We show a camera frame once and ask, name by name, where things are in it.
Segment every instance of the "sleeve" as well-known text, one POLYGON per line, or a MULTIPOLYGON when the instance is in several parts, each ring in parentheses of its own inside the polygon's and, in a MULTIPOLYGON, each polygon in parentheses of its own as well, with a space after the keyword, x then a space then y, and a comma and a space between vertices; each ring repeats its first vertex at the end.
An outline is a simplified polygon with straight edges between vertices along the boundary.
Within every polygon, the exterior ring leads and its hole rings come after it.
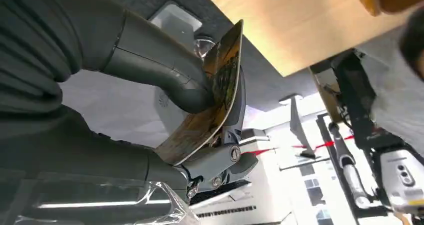
POLYGON ((62 103, 57 83, 106 64, 124 11, 108 0, 85 1, 1 0, 0 113, 53 112, 62 103), (95 17, 87 16, 102 11, 114 19, 101 24, 104 32, 93 32, 95 17))

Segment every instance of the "white wall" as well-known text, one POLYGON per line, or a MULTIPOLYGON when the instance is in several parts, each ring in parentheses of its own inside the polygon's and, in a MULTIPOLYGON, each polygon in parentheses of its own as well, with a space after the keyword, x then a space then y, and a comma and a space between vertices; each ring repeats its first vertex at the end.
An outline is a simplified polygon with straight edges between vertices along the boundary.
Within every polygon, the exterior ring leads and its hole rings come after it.
MULTIPOLYGON (((242 146, 242 152, 271 148, 269 141, 258 141, 242 146)), ((249 187, 238 189, 232 199, 221 199, 213 204, 194 209, 195 214, 226 209, 256 206, 255 210, 216 215, 200 219, 202 225, 251 225, 281 221, 290 212, 289 200, 284 197, 278 158, 274 151, 264 152, 248 175, 249 187)))

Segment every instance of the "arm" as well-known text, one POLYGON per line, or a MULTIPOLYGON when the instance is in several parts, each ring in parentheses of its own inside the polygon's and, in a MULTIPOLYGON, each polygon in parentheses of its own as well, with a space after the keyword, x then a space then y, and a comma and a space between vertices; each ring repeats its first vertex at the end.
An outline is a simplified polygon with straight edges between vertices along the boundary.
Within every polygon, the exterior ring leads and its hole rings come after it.
POLYGON ((80 69, 158 86, 190 113, 213 103, 202 61, 110 0, 2 0, 0 14, 0 113, 56 111, 57 82, 80 69))

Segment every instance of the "gray fabric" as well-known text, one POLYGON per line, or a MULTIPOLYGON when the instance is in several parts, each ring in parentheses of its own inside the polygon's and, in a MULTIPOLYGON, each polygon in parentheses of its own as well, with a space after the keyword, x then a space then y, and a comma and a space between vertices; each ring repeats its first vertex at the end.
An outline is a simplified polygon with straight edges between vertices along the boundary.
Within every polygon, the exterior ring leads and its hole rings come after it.
POLYGON ((396 29, 358 48, 367 54, 361 63, 376 93, 372 118, 424 156, 424 83, 400 54, 401 33, 396 29))

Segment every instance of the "fluorescent light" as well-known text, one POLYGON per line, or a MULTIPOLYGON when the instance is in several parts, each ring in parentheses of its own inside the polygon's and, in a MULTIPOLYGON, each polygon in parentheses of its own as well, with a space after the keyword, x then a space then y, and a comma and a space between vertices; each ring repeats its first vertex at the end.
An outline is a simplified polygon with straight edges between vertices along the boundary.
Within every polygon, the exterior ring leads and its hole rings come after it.
POLYGON ((171 200, 164 199, 164 200, 148 200, 146 204, 170 204, 171 200))
POLYGON ((76 203, 52 203, 39 205, 39 209, 64 209, 64 208, 92 208, 136 205, 137 201, 109 201, 109 202, 76 202, 76 203))

